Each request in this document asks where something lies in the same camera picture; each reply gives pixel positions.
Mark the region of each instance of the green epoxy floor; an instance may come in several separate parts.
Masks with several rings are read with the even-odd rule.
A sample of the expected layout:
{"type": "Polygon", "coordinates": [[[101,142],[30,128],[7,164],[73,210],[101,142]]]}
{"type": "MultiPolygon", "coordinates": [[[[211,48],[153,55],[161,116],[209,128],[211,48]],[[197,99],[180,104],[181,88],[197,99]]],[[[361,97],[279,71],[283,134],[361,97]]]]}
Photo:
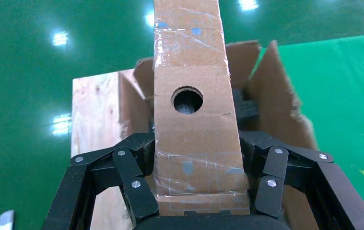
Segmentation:
{"type": "MultiPolygon", "coordinates": [[[[266,45],[278,39],[280,45],[288,45],[364,35],[364,0],[255,1],[220,0],[227,43],[259,39],[266,45]]],[[[15,209],[16,229],[42,226],[69,164],[70,133],[65,133],[65,122],[55,123],[57,117],[70,116],[71,80],[130,69],[138,59],[152,56],[152,12],[152,0],[0,0],[0,214],[15,209]],[[54,46],[54,35],[60,32],[67,34],[68,42],[54,46]]],[[[302,75],[296,57],[304,57],[296,50],[305,50],[290,47],[280,49],[282,58],[305,103],[304,112],[315,123],[320,147],[340,159],[364,198],[364,175],[359,171],[364,172],[364,145],[352,139],[353,145],[344,153],[352,152],[352,157],[345,158],[342,146],[347,142],[335,141],[351,133],[364,140],[364,124],[332,132],[318,112],[327,108],[321,101],[330,100],[330,95],[322,97],[306,87],[323,79],[327,90],[335,91],[341,89],[342,77],[353,73],[328,66],[338,74],[335,84],[320,78],[326,73],[318,70],[308,80],[296,78],[302,75]]],[[[364,96],[364,87],[353,95],[353,99],[364,96]]],[[[338,98],[329,106],[337,115],[329,121],[336,123],[342,118],[340,108],[352,112],[354,105],[349,95],[339,91],[331,96],[338,98]]]]}

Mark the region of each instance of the cardboard flap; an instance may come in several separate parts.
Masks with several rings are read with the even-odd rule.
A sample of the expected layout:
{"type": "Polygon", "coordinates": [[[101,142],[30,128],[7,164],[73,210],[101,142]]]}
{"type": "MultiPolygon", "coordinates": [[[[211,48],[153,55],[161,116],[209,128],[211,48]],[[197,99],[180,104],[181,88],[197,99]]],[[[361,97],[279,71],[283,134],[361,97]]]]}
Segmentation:
{"type": "Polygon", "coordinates": [[[257,130],[293,146],[317,149],[312,123],[300,113],[301,103],[281,63],[276,41],[270,43],[246,90],[258,103],[257,130]]]}
{"type": "MultiPolygon", "coordinates": [[[[312,123],[300,112],[300,100],[281,63],[276,41],[270,43],[246,91],[258,103],[257,130],[293,146],[317,148],[312,123]]],[[[285,186],[283,205],[292,229],[318,229],[304,194],[285,186]]]]}
{"type": "Polygon", "coordinates": [[[147,99],[153,97],[153,58],[147,57],[138,61],[134,77],[147,99]]]}
{"type": "Polygon", "coordinates": [[[122,125],[122,139],[133,133],[149,132],[151,113],[148,105],[121,72],[118,73],[118,83],[120,91],[119,120],[122,125]]]}
{"type": "Polygon", "coordinates": [[[245,87],[258,60],[259,51],[258,41],[230,43],[225,46],[233,89],[245,87]]]}

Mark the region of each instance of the clear packing tape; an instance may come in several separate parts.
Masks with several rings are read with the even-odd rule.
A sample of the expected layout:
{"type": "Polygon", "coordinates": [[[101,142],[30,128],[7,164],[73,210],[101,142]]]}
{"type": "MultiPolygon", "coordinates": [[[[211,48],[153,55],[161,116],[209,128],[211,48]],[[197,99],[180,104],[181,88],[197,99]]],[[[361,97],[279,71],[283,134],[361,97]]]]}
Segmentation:
{"type": "MultiPolygon", "coordinates": [[[[237,153],[224,153],[228,156],[237,153]]],[[[233,165],[220,164],[216,156],[205,154],[175,155],[157,152],[155,166],[161,164],[161,175],[153,172],[160,214],[182,216],[186,211],[217,213],[228,210],[232,215],[249,214],[249,199],[244,170],[233,165]]]]}
{"type": "Polygon", "coordinates": [[[219,12],[168,8],[161,15],[155,11],[154,68],[227,65],[227,57],[220,55],[225,47],[219,12]]]}
{"type": "Polygon", "coordinates": [[[154,170],[156,192],[160,196],[219,194],[243,192],[247,189],[244,169],[228,159],[238,152],[176,155],[156,152],[154,170]]]}

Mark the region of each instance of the brown cardboard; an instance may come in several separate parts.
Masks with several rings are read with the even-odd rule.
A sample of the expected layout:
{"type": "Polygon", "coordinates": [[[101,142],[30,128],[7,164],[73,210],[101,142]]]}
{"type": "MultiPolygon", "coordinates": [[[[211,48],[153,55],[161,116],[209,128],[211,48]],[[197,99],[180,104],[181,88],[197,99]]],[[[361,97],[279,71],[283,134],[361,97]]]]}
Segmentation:
{"type": "Polygon", "coordinates": [[[183,216],[185,211],[217,213],[223,210],[230,210],[233,215],[249,214],[246,193],[159,196],[156,200],[161,215],[167,216],[183,216]]]}
{"type": "Polygon", "coordinates": [[[155,0],[154,6],[157,193],[244,193],[247,180],[218,1],[155,0]],[[186,86],[203,98],[201,108],[189,115],[172,105],[174,93],[186,86]]]}

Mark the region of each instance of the open cardboard box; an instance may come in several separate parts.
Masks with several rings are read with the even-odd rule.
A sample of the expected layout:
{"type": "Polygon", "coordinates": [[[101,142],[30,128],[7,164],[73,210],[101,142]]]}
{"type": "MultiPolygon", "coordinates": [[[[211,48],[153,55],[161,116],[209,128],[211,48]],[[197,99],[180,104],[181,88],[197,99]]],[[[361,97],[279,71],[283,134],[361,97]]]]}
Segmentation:
{"type": "MultiPolygon", "coordinates": [[[[226,45],[226,54],[232,88],[242,89],[248,95],[248,99],[255,100],[258,105],[259,116],[248,124],[248,130],[264,131],[293,146],[317,149],[312,123],[300,112],[300,100],[281,63],[276,42],[270,43],[258,64],[260,46],[257,41],[226,45]]],[[[123,138],[134,132],[149,131],[154,109],[152,66],[152,58],[146,58],[137,63],[133,75],[138,85],[133,86],[121,74],[119,76],[120,120],[124,124],[123,138]],[[142,97],[134,87],[140,87],[142,97]]],[[[246,195],[236,194],[236,196],[245,197],[246,195]]],[[[202,195],[199,199],[206,201],[204,203],[207,206],[203,208],[203,212],[228,209],[234,203],[233,206],[238,208],[233,213],[245,214],[247,211],[245,207],[248,206],[245,198],[232,199],[227,196],[224,198],[220,194],[213,197],[202,195]]],[[[189,196],[180,196],[178,199],[163,196],[157,200],[161,215],[183,215],[184,211],[203,204],[189,196]],[[169,210],[171,205],[177,208],[169,210]]],[[[286,186],[283,206],[287,221],[294,230],[318,229],[304,194],[286,186]]]]}
{"type": "MultiPolygon", "coordinates": [[[[97,140],[103,140],[104,145],[110,146],[115,144],[117,138],[107,139],[107,137],[116,137],[113,133],[118,132],[118,130],[120,130],[119,139],[136,132],[148,132],[152,117],[155,114],[157,125],[155,129],[155,166],[156,169],[161,168],[162,174],[155,178],[155,182],[152,181],[152,177],[147,178],[147,180],[156,195],[161,215],[183,215],[185,211],[190,210],[198,212],[231,210],[233,214],[247,214],[249,212],[249,201],[246,194],[247,181],[242,170],[230,87],[242,89],[247,98],[255,100],[258,105],[259,116],[248,124],[248,130],[264,131],[290,145],[317,148],[311,122],[300,113],[299,99],[286,76],[278,55],[276,42],[270,44],[254,70],[260,52],[258,43],[250,41],[224,46],[217,1],[207,0],[198,3],[194,0],[183,0],[169,3],[165,0],[155,0],[155,17],[157,24],[163,27],[155,29],[155,63],[152,58],[138,62],[133,72],[135,84],[128,82],[123,72],[120,71],[117,81],[103,80],[102,82],[106,83],[102,83],[100,86],[88,85],[87,87],[90,88],[94,96],[90,97],[93,98],[91,100],[92,105],[84,108],[74,97],[73,114],[81,114],[78,111],[87,110],[90,107],[102,109],[102,114],[93,113],[97,116],[104,116],[103,122],[101,119],[94,120],[98,122],[94,127],[97,130],[103,129],[103,132],[99,132],[100,135],[102,134],[102,138],[97,138],[97,140]],[[170,8],[178,14],[170,13],[170,8]],[[200,31],[197,31],[197,27],[191,28],[191,22],[200,24],[200,20],[205,23],[200,31]],[[183,31],[180,34],[182,36],[176,36],[176,31],[180,30],[183,31]],[[198,32],[200,35],[205,35],[203,37],[205,43],[194,37],[195,33],[198,32]],[[170,49],[167,49],[163,44],[167,44],[170,49]],[[113,82],[117,82],[117,84],[114,83],[116,86],[110,87],[113,82]],[[183,116],[175,112],[173,109],[175,98],[172,96],[171,99],[172,92],[175,94],[178,90],[177,87],[180,86],[195,87],[196,85],[199,92],[204,91],[202,97],[207,100],[207,102],[203,102],[205,108],[199,109],[193,116],[183,116]],[[100,97],[103,93],[116,94],[116,88],[119,93],[117,97],[113,95],[114,101],[100,97]],[[140,88],[141,93],[138,93],[136,88],[140,88]],[[112,119],[116,113],[119,115],[118,120],[112,119]],[[112,125],[113,129],[109,127],[106,129],[105,121],[108,121],[107,124],[112,125]],[[178,142],[180,138],[188,139],[188,141],[180,144],[178,142]],[[166,144],[159,145],[158,142],[164,139],[166,144]],[[223,171],[221,177],[216,179],[217,186],[211,188],[209,186],[208,192],[206,192],[206,186],[200,186],[203,181],[200,173],[206,174],[212,185],[214,184],[212,177],[218,173],[218,168],[207,171],[206,167],[205,170],[201,169],[200,173],[195,175],[195,180],[199,182],[194,181],[195,185],[198,185],[194,188],[198,189],[193,194],[179,193],[178,190],[175,194],[170,194],[170,189],[167,194],[167,188],[163,189],[161,183],[158,183],[158,178],[160,180],[162,175],[170,173],[178,179],[185,178],[183,175],[184,168],[180,167],[183,160],[178,160],[176,164],[172,164],[173,162],[169,160],[169,157],[167,159],[158,158],[158,155],[161,154],[158,153],[158,146],[161,149],[165,148],[165,152],[173,151],[175,148],[177,149],[176,156],[182,157],[189,157],[189,154],[193,153],[196,148],[199,149],[200,153],[203,151],[214,158],[220,152],[229,153],[231,149],[231,153],[233,153],[231,157],[226,154],[214,162],[227,162],[226,169],[241,169],[241,172],[227,175],[228,170],[223,171]],[[165,165],[169,162],[172,167],[166,168],[165,165]]],[[[74,94],[76,92],[79,96],[76,98],[77,100],[83,98],[85,88],[85,86],[73,87],[74,94]]],[[[91,120],[87,120],[89,117],[86,116],[85,121],[88,121],[87,124],[92,126],[91,120]]],[[[75,126],[79,127],[79,122],[80,124],[84,123],[82,117],[73,115],[73,130],[75,130],[75,126]]],[[[84,136],[84,134],[84,132],[77,130],[73,132],[72,155],[84,152],[86,149],[81,144],[89,142],[78,141],[78,137],[84,136]]],[[[108,146],[98,145],[99,149],[106,147],[108,146]]],[[[304,194],[291,187],[286,187],[283,206],[287,221],[292,229],[317,229],[316,221],[304,194]]]]}

